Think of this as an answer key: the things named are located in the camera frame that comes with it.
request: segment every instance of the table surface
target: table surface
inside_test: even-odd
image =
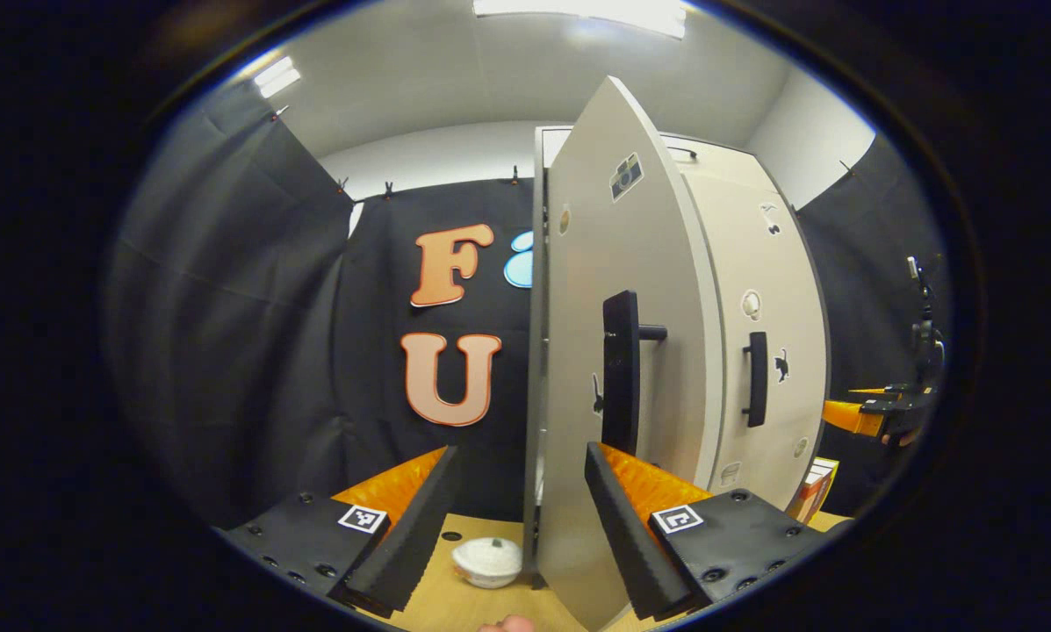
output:
[[[819,531],[829,531],[833,525],[849,518],[833,513],[818,512],[810,521],[810,527]],[[482,624],[496,624],[506,615],[516,614],[533,620],[536,632],[579,632],[584,628],[557,599],[551,589],[534,591],[524,579],[518,579],[504,588],[487,591],[467,583],[454,573],[451,552],[461,543],[474,537],[502,537],[517,545],[521,541],[521,525],[516,522],[500,522],[473,518],[448,513],[440,532],[454,531],[461,535],[457,543],[438,539],[432,559],[425,569],[424,579],[416,586],[412,599],[404,612],[395,612],[390,618],[369,616],[411,629],[413,632],[473,632]],[[674,618],[638,620],[631,609],[611,625],[606,632],[641,632],[667,624]]]

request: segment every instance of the black handle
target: black handle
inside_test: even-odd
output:
[[[669,147],[669,146],[666,146],[665,148],[666,149],[677,149],[677,151],[684,151],[684,152],[686,152],[686,155],[689,155],[691,159],[697,160],[697,151],[694,151],[693,149],[686,149],[684,147]]]
[[[638,323],[638,295],[626,290],[602,301],[602,436],[612,448],[634,454],[638,447],[638,341],[663,341],[661,325]],[[598,391],[596,405],[599,409]]]
[[[747,428],[755,428],[766,421],[766,332],[751,332],[749,341],[743,352],[750,353],[750,404],[743,413]]]

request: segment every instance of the camera sticker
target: camera sticker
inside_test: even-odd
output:
[[[676,533],[682,529],[697,527],[698,524],[705,522],[697,515],[697,512],[693,511],[693,507],[689,505],[662,509],[662,511],[651,513],[651,515],[654,516],[655,521],[658,521],[658,526],[662,528],[663,533]]]
[[[626,195],[635,184],[642,181],[642,164],[638,161],[637,152],[626,157],[626,160],[618,163],[615,175],[611,177],[611,201],[617,203],[618,198]]]
[[[378,512],[376,509],[369,509],[367,507],[353,507],[349,508],[348,512],[337,521],[337,524],[342,527],[349,529],[357,529],[357,531],[365,531],[366,533],[373,533],[376,531],[377,527],[380,527],[382,522],[385,522],[385,516],[387,512]]]

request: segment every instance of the black backdrop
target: black backdrop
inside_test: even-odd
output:
[[[104,349],[129,427],[217,527],[342,489],[320,455],[352,207],[249,81],[179,117],[128,204]]]
[[[849,390],[911,383],[915,355],[911,325],[923,300],[907,269],[914,256],[934,290],[935,327],[952,348],[950,254],[935,227],[923,187],[885,136],[798,212],[809,244],[829,321],[829,399]],[[841,465],[826,512],[854,515],[899,467],[899,452],[875,439],[825,425],[819,456]]]
[[[514,237],[532,231],[533,180],[441,184],[366,201],[349,240],[333,313],[333,388],[339,394],[345,436],[332,467],[352,485],[441,445],[457,445],[461,487],[452,511],[488,519],[520,521],[526,485],[526,395],[529,391],[530,290],[506,281]],[[460,280],[456,303],[413,307],[419,287],[425,232],[486,224],[494,233],[477,247],[474,274]],[[430,332],[446,339],[438,355],[437,392],[456,403],[465,395],[465,356],[456,341],[494,335],[486,415],[453,428],[417,415],[405,395],[400,339]]]

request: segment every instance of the human hand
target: human hand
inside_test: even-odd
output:
[[[533,621],[524,616],[511,614],[495,625],[482,625],[477,632],[533,632]]]
[[[915,437],[920,436],[920,429],[923,429],[923,428],[913,429],[913,431],[911,431],[911,432],[907,432],[906,434],[899,435],[899,446],[901,448],[907,448],[908,445],[911,444],[911,442],[915,441]],[[890,441],[891,441],[891,435],[890,434],[886,434],[886,435],[883,435],[882,437],[880,437],[880,442],[882,442],[882,444],[885,444],[885,445],[888,445],[888,442],[890,442]]]

